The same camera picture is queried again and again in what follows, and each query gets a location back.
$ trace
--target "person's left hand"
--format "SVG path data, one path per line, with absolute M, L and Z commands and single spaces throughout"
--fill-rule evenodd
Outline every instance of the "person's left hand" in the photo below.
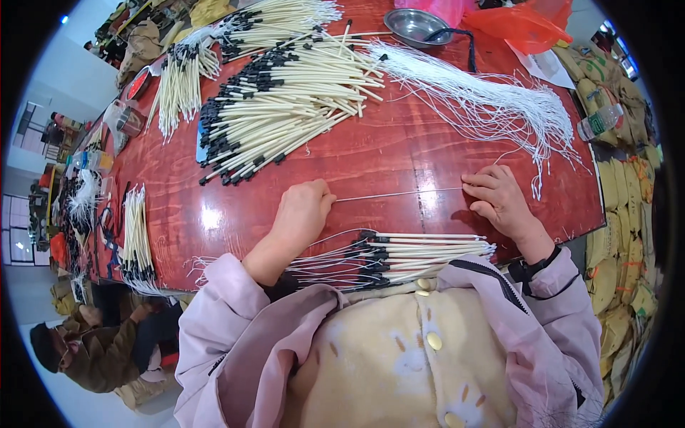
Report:
M 136 307 L 129 318 L 136 324 L 147 318 L 147 316 L 152 312 L 152 306 L 149 303 L 141 303 Z
M 274 285 L 321 234 L 335 200 L 323 179 L 290 187 L 281 198 L 271 231 L 242 261 L 252 279 L 264 286 Z

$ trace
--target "black watch strap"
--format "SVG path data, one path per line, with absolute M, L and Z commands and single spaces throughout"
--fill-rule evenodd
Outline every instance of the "black watch strap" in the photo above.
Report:
M 552 254 L 548 258 L 543 259 L 535 264 L 531 265 L 524 261 L 520 261 L 511 263 L 509 265 L 509 275 L 511 275 L 514 282 L 520 282 L 523 284 L 521 291 L 523 291 L 524 296 L 536 298 L 533 296 L 533 292 L 530 290 L 530 282 L 533 280 L 533 276 L 542 269 L 548 267 L 554 261 L 554 259 L 557 258 L 559 253 L 561 253 L 561 247 L 555 245 Z
M 555 245 L 554 251 L 552 251 L 552 254 L 548 258 L 542 259 L 541 261 L 539 261 L 535 264 L 527 265 L 528 266 L 528 269 L 527 269 L 528 275 L 530 276 L 529 280 L 532 281 L 533 275 L 540 272 L 542 269 L 548 267 L 550 265 L 550 263 L 552 263 L 554 261 L 554 259 L 556 259 L 556 256 L 558 256 L 559 253 L 561 253 L 561 247 L 559 247 L 558 245 Z

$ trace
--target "metal bowl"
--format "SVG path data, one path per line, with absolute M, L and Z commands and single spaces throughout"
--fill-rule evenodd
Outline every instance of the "metal bowl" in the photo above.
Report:
M 140 71 L 138 71 L 138 74 L 131 80 L 131 84 L 129 85 L 129 88 L 126 90 L 125 98 L 126 101 L 131 101 L 132 99 L 137 100 L 140 98 L 140 96 L 145 92 L 147 87 L 150 85 L 150 66 L 146 65 L 145 67 L 141 68 Z M 135 82 L 138 79 L 143 79 L 142 84 L 137 90 L 133 90 L 133 82 Z
M 452 33 L 441 34 L 431 42 L 424 39 L 449 25 L 437 16 L 418 9 L 394 9 L 383 17 L 383 22 L 404 43 L 417 49 L 441 46 L 452 40 Z

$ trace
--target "red wooden table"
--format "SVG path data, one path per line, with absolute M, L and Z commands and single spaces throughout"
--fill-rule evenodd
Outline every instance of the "red wooden table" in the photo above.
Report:
M 343 33 L 348 18 L 353 19 L 351 32 L 387 31 L 383 15 L 392 8 L 392 1 L 339 0 L 339 3 L 345 5 L 345 14 L 343 20 L 329 26 L 331 34 Z M 473 33 L 479 71 L 513 74 L 518 69 L 528 77 L 503 40 L 478 31 Z M 468 38 L 456 36 L 455 39 L 430 53 L 466 70 Z M 202 79 L 204 99 L 215 96 L 219 84 L 246 62 L 247 59 L 239 60 L 223 66 L 217 81 Z M 157 87 L 158 78 L 155 78 L 146 93 L 131 105 L 148 114 Z M 575 128 L 580 117 L 568 90 L 556 87 L 554 90 Z M 391 100 L 406 92 L 398 84 L 386 81 L 386 88 L 379 94 Z M 413 96 L 391 103 L 369 100 L 367 105 L 363 118 L 349 118 L 311 140 L 309 155 L 301 147 L 279 166 L 270 164 L 250 182 L 242 182 L 237 187 L 222 187 L 220 179 L 199 186 L 198 180 L 210 169 L 200 169 L 195 161 L 197 119 L 181 123 L 171 141 L 162 145 L 155 117 L 147 133 L 128 142 L 116 158 L 110 175 L 117 176 L 118 184 L 113 188 L 113 194 L 119 195 L 116 200 L 120 200 L 127 181 L 132 185 L 145 183 L 149 241 L 160 283 L 169 288 L 194 290 L 199 273 L 186 277 L 189 272 L 189 267 L 184 266 L 186 260 L 192 256 L 218 257 L 226 252 L 238 257 L 247 254 L 269 231 L 281 194 L 293 184 L 322 177 L 338 198 L 458 187 L 461 174 L 474 173 L 492 164 L 502 153 L 516 148 L 508 141 L 483 142 L 462 137 Z M 530 180 L 537 171 L 530 155 L 517 151 L 499 161 L 514 171 L 531 210 L 557 242 L 566 242 L 604 224 L 590 147 L 577 134 L 573 147 L 593 173 L 582 167 L 573 170 L 568 161 L 554 153 L 550 159 L 553 173 L 543 175 L 541 201 L 532 199 Z M 112 151 L 111 137 L 106 142 L 106 150 Z M 519 254 L 510 240 L 497 233 L 487 220 L 468 210 L 472 201 L 461 190 L 450 190 L 336 203 L 322 237 L 356 227 L 385 232 L 479 234 L 499 245 L 496 260 L 517 257 Z M 316 251 L 349 244 L 354 236 L 347 234 L 329 240 Z M 99 239 L 97 247 L 99 271 L 104 276 L 110 251 Z

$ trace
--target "black hat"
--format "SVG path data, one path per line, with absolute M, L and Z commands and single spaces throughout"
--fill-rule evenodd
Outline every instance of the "black hat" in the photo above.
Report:
M 42 366 L 47 370 L 57 373 L 62 358 L 53 346 L 50 329 L 47 328 L 45 323 L 38 324 L 31 329 L 30 336 L 31 345 L 34 348 L 34 353 L 36 353 L 38 361 L 40 361 Z

